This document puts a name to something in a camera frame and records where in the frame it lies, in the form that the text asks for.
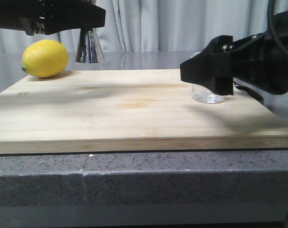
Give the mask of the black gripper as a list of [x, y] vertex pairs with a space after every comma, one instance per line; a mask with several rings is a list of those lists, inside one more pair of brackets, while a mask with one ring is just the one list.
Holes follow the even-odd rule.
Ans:
[[233, 95], [234, 78], [270, 94], [283, 95], [288, 92], [288, 58], [268, 30], [237, 41], [221, 35], [181, 63], [180, 76], [182, 81], [217, 95]]
[[0, 0], [0, 29], [51, 35], [105, 26], [106, 10], [87, 0]]

